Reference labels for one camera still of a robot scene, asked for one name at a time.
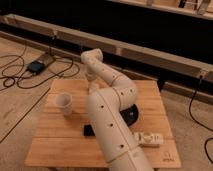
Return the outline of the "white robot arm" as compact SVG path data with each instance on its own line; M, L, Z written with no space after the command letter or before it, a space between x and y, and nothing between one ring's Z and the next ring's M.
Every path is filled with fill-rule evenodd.
M110 171L154 171L120 112L130 108L138 94L135 83L102 62L100 49L85 51L81 61L108 86L92 91L86 112Z

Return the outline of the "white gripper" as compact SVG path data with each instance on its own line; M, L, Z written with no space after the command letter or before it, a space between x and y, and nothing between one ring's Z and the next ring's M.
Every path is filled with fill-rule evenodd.
M97 82L97 75L89 68L86 68L85 76L88 81L88 92L92 93L93 91L100 88L99 83Z

